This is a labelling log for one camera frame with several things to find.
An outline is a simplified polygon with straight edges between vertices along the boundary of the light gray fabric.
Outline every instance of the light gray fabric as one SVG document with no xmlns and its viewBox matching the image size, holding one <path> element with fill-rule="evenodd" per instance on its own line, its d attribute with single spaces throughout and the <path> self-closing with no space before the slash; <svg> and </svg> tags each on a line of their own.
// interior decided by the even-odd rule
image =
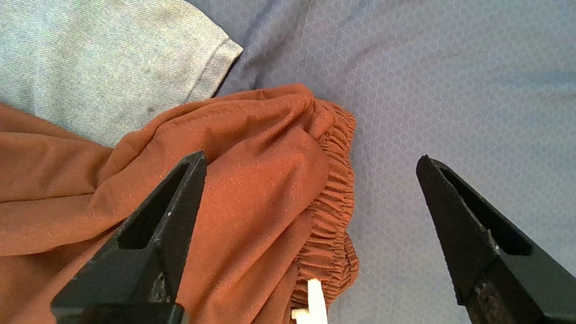
<svg viewBox="0 0 576 324">
<path fill-rule="evenodd" d="M 3 0 L 0 101 L 115 146 L 211 97 L 242 48 L 182 0 Z"/>
<path fill-rule="evenodd" d="M 190 1 L 244 47 L 219 95 L 303 82 L 358 119 L 360 276 L 330 324 L 469 323 L 415 175 L 426 153 L 576 274 L 576 2 Z"/>
</svg>

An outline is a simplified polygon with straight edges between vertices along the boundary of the white drawstring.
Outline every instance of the white drawstring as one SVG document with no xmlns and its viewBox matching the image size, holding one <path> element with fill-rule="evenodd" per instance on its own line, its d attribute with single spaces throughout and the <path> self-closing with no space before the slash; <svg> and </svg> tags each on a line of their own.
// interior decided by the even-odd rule
<svg viewBox="0 0 576 324">
<path fill-rule="evenodd" d="M 308 308 L 292 310 L 292 319 L 295 319 L 297 324 L 328 324 L 320 280 L 308 280 Z"/>
</svg>

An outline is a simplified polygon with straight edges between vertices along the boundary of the fabric fold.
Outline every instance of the fabric fold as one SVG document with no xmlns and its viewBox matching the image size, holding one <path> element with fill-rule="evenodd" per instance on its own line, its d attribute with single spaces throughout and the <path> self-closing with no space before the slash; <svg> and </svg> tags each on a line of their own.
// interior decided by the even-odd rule
<svg viewBox="0 0 576 324">
<path fill-rule="evenodd" d="M 330 303 L 358 274 L 345 232 L 354 118 L 303 85 L 178 106 L 115 149 L 10 107 L 3 116 L 22 123 L 0 123 L 0 149 L 12 152 L 0 169 L 13 171 L 0 178 L 0 270 L 34 284 L 0 285 L 0 300 L 15 296 L 0 322 L 54 323 L 55 294 L 196 150 L 209 166 L 177 300 L 195 323 L 288 323 L 305 280 L 322 280 Z M 26 149 L 38 143 L 50 154 Z M 32 162 L 35 172 L 19 167 Z"/>
</svg>

